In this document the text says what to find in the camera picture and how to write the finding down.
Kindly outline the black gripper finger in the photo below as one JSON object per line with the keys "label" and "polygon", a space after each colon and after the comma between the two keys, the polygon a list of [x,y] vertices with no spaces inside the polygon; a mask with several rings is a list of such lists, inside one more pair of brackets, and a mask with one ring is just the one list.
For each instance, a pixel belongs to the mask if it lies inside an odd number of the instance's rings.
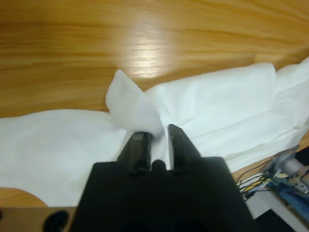
{"label": "black gripper finger", "polygon": [[185,173],[192,162],[201,159],[201,154],[180,127],[169,124],[168,135],[172,170],[177,174]]}
{"label": "black gripper finger", "polygon": [[117,158],[129,175],[145,175],[151,169],[151,146],[153,136],[147,132],[131,135]]}

